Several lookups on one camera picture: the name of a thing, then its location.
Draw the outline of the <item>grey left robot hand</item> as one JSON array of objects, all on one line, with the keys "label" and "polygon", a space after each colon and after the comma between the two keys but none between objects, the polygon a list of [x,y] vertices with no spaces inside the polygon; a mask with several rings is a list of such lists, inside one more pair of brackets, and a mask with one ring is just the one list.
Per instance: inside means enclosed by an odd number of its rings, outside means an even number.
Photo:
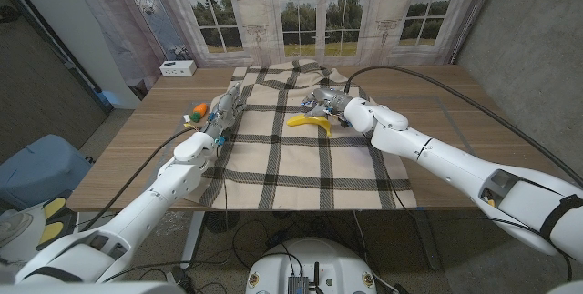
[{"label": "grey left robot hand", "polygon": [[215,104],[201,131],[209,135],[216,146],[225,141],[225,132],[229,132],[238,115],[246,105],[240,101],[241,82],[236,82]]}]

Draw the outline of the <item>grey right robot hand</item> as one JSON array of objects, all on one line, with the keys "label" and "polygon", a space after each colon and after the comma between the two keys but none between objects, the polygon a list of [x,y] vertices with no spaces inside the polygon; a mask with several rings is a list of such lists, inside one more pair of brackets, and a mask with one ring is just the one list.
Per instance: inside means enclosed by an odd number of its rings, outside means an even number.
[{"label": "grey right robot hand", "polygon": [[342,90],[333,88],[316,88],[301,102],[301,106],[310,106],[307,117],[336,116],[342,127],[351,127],[352,124],[344,115],[345,108],[353,98]]}]

